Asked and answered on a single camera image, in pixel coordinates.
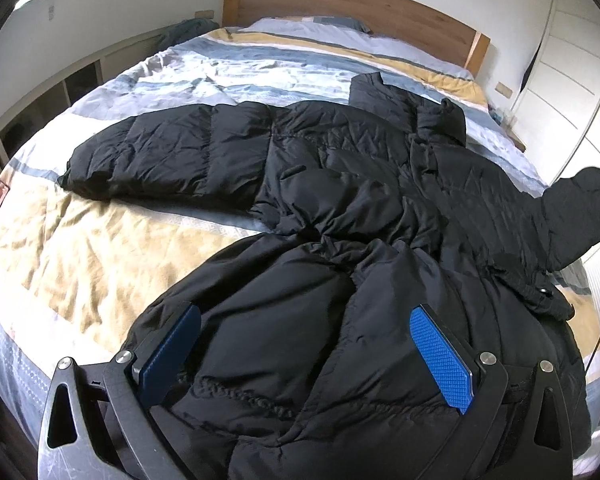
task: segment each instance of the wooden headboard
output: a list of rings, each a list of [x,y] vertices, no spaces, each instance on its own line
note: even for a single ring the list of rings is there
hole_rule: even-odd
[[[260,18],[348,16],[374,34],[411,43],[477,75],[489,38],[438,10],[413,0],[224,0],[223,27],[248,27]]]

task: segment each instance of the black jacket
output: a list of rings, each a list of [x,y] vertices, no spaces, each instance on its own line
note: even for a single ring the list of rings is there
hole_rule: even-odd
[[[414,478],[459,418],[410,337],[411,309],[429,303],[512,377],[475,474],[506,457],[542,359],[584,452],[573,308],[546,272],[600,241],[600,170],[534,199],[465,148],[451,102],[371,74],[352,81],[350,104],[147,113],[79,146],[59,179],[94,200],[177,198],[271,230],[216,254],[128,334],[134,348],[181,302],[202,310],[186,378],[154,410],[168,439],[201,480]]]

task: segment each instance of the silver bolt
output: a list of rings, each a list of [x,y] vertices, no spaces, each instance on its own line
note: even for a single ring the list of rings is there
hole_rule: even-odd
[[[549,361],[540,361],[540,369],[550,374],[554,371],[554,366]]]
[[[131,356],[133,354],[129,350],[123,350],[122,352],[118,352],[116,354],[116,362],[118,364],[124,364],[131,360]]]
[[[480,361],[482,362],[483,365],[494,365],[496,364],[496,362],[498,361],[496,359],[496,356],[493,355],[491,352],[482,352],[480,354]]]
[[[63,357],[58,361],[58,368],[61,370],[66,370],[69,366],[71,366],[72,359],[70,357]]]

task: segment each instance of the bed sheet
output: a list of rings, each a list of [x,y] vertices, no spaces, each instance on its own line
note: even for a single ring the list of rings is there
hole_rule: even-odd
[[[219,29],[95,89],[10,161],[0,176],[10,186],[0,209],[0,395],[32,442],[59,358],[110,359],[145,306],[218,250],[264,230],[253,219],[160,201],[92,202],[59,188],[56,178],[74,148],[114,122],[192,103],[346,104],[355,75],[381,72],[389,84],[459,104],[470,148],[503,167],[520,189],[542,193],[544,183],[489,117],[474,81],[361,48],[288,32]],[[584,269],[572,267],[555,279],[576,307],[572,326],[587,356],[600,324]],[[600,352],[587,376],[587,402],[597,424]]]

